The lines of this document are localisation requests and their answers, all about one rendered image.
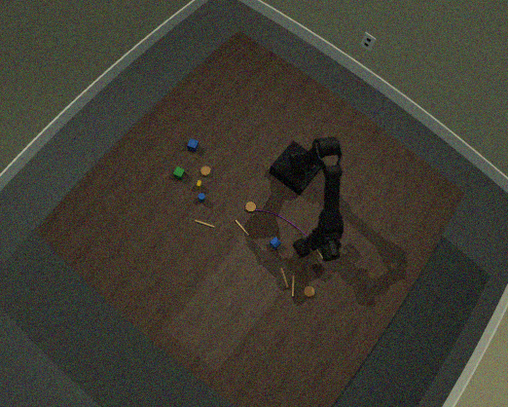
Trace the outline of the green cube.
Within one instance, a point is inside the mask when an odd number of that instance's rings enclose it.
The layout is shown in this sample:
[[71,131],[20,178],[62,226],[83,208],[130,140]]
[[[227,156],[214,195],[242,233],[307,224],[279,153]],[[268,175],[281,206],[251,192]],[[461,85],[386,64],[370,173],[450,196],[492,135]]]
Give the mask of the green cube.
[[183,178],[184,174],[185,174],[185,169],[184,169],[184,168],[182,169],[182,168],[180,168],[180,167],[177,167],[177,168],[175,169],[175,171],[173,172],[173,177],[175,177],[175,178],[178,178],[178,179],[182,180],[182,178]]

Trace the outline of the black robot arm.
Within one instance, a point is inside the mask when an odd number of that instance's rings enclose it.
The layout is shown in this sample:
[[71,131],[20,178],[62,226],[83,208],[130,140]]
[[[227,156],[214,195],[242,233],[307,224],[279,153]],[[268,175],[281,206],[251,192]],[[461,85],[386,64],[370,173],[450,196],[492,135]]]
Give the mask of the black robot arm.
[[[308,170],[314,170],[316,164],[323,169],[325,176],[324,208],[319,213],[319,221],[315,235],[325,262],[340,258],[339,248],[342,246],[338,239],[344,233],[344,221],[340,214],[340,177],[342,177],[341,160],[342,145],[337,137],[315,138],[312,148],[306,153],[290,154],[291,165],[287,168],[297,178],[301,179]],[[335,166],[327,166],[322,160],[326,156],[338,155]],[[335,233],[335,234],[334,234]]]

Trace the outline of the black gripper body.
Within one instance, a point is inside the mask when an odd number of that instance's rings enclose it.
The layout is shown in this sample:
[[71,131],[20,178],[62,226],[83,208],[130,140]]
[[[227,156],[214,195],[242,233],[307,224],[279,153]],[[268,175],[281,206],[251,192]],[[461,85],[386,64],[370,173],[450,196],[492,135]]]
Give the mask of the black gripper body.
[[308,255],[310,253],[309,247],[315,248],[319,246],[317,243],[321,241],[319,241],[319,239],[316,237],[315,229],[311,230],[311,233],[309,233],[310,238],[308,238],[306,241],[304,239],[300,239],[293,243],[293,247],[300,255],[299,257],[303,258],[304,256]]

